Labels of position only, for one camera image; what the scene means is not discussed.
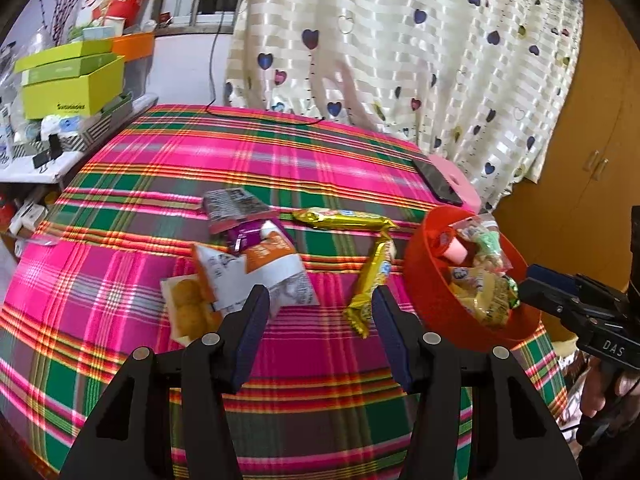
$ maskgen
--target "plaid tablecloth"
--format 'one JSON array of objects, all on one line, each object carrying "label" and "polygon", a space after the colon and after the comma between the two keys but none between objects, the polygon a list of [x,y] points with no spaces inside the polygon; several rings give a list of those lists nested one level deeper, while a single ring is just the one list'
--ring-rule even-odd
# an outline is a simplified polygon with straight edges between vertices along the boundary
[{"label": "plaid tablecloth", "polygon": [[[410,310],[404,247],[433,207],[409,162],[421,155],[412,144],[327,122],[307,126],[266,112],[215,110],[233,118],[201,107],[153,108],[62,195],[44,230],[63,241],[27,248],[0,314],[0,410],[55,474],[127,355],[140,345],[178,348],[159,282],[193,272],[190,242],[210,240],[199,209],[203,193],[244,186],[279,210],[321,301],[280,311],[251,379],[225,398],[244,477],[395,478],[417,399],[393,382],[376,331],[361,340],[341,315],[372,237],[313,231],[293,224],[290,212],[329,206],[391,217],[400,230],[389,285]],[[557,415],[566,393],[543,328],[515,353]],[[175,392],[175,474],[184,478],[179,402]],[[462,479],[471,422],[466,390],[460,407]]]}]

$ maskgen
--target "red plastic basket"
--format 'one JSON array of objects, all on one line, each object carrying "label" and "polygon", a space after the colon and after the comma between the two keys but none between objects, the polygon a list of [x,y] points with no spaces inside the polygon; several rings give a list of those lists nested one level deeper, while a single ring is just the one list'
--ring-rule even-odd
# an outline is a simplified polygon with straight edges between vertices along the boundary
[{"label": "red plastic basket", "polygon": [[[405,287],[425,327],[456,346],[481,352],[495,346],[511,349],[535,333],[540,324],[540,311],[521,304],[512,311],[505,327],[482,326],[449,290],[442,275],[442,269],[448,266],[446,262],[435,258],[429,250],[429,232],[441,232],[444,227],[469,216],[468,211],[450,205],[439,206],[428,213],[404,254]],[[526,262],[502,234],[500,244],[513,266],[507,274],[521,282],[526,277]],[[465,262],[464,266],[470,266],[470,263]]]}]

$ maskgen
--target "cabinet handle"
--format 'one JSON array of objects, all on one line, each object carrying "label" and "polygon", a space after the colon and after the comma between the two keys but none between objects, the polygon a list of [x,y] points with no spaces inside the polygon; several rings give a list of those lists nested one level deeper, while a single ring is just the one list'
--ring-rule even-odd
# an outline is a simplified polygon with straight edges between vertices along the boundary
[{"label": "cabinet handle", "polygon": [[604,169],[607,167],[607,163],[609,162],[608,158],[603,158],[598,166],[596,167],[596,171],[593,172],[593,180],[600,180],[600,177],[602,176],[602,172],[604,171]]},{"label": "cabinet handle", "polygon": [[596,163],[596,160],[598,160],[598,155],[600,155],[600,152],[598,150],[593,150],[591,155],[589,155],[587,162],[584,163],[582,169],[591,173],[591,171],[593,171],[593,165]]}]

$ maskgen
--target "white shelf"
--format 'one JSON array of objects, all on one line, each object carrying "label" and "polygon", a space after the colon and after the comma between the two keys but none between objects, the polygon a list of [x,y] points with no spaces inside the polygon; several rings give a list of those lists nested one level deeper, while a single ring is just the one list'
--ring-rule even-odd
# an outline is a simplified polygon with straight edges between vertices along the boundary
[{"label": "white shelf", "polygon": [[[133,101],[133,112],[127,116],[120,124],[109,133],[113,135],[124,123],[128,123],[144,112],[149,110],[158,102],[155,94],[144,94]],[[63,152],[56,160],[48,162],[45,169],[35,170],[33,168],[32,156],[21,156],[15,158],[4,170],[0,170],[0,182],[27,182],[33,184],[57,184],[62,178],[84,157],[90,156],[93,152]]]}]

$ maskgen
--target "curtain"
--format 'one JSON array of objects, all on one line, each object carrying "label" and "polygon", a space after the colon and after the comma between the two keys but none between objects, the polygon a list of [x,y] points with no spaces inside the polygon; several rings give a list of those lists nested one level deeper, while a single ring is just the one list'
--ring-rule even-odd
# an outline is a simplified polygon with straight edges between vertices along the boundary
[{"label": "curtain", "polygon": [[225,99],[409,139],[491,208],[540,177],[581,32],[582,0],[242,0]]}]

